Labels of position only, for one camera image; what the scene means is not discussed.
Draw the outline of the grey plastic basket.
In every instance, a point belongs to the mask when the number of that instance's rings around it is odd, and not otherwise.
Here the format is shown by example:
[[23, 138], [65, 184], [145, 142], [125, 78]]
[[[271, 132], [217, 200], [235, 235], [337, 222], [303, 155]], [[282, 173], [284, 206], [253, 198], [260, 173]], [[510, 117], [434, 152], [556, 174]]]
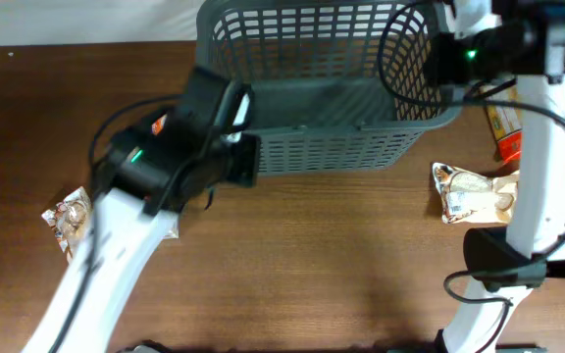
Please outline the grey plastic basket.
[[197, 63], [254, 91], [263, 176], [383, 169], [459, 114], [423, 75], [439, 4], [206, 0], [196, 29]]

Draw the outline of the beige snack bag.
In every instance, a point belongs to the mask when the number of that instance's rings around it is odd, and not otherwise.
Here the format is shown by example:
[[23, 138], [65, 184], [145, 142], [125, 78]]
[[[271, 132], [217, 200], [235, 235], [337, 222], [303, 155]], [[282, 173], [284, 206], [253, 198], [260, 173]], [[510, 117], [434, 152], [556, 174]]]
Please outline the beige snack bag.
[[440, 196], [441, 219], [447, 224], [509, 224], [519, 172], [487, 177], [444, 163], [433, 163], [431, 174]]

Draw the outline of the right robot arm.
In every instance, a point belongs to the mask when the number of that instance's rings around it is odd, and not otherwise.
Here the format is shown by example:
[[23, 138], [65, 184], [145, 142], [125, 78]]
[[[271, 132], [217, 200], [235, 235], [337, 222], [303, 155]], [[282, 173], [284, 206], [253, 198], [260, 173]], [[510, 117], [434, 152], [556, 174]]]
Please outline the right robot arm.
[[520, 179], [506, 227], [470, 229], [468, 281], [439, 352], [491, 352], [519, 303], [565, 278], [565, 1], [457, 1], [454, 29], [424, 66], [434, 84], [514, 76], [523, 114]]

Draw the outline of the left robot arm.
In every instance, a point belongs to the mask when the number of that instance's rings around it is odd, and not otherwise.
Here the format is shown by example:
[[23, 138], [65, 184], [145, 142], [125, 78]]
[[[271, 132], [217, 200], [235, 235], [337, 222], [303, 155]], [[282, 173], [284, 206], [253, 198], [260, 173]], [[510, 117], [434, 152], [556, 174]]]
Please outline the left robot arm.
[[103, 352], [151, 255], [187, 202], [218, 183], [252, 187], [261, 139], [247, 133], [250, 85], [202, 67], [184, 93], [88, 152], [92, 212], [84, 238], [26, 352]]

